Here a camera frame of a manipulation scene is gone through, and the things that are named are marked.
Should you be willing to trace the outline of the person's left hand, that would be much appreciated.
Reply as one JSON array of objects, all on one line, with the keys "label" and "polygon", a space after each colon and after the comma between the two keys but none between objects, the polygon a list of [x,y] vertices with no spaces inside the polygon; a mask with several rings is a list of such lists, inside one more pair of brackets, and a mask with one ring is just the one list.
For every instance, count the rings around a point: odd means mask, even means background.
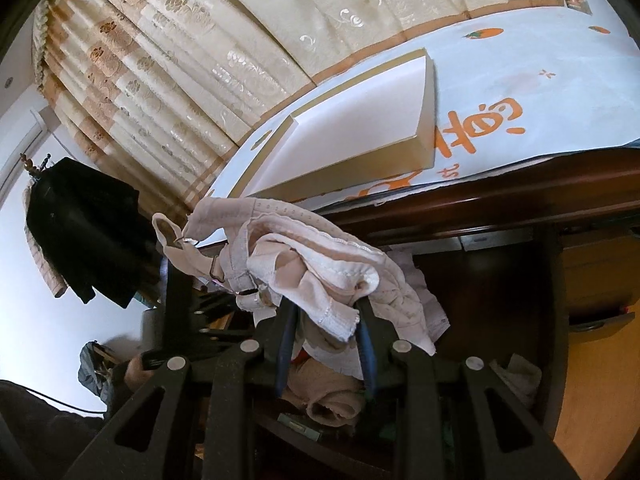
[{"label": "person's left hand", "polygon": [[143,367],[142,355],[132,358],[127,365],[124,383],[131,392],[138,391],[154,375],[154,370],[146,370]]}]

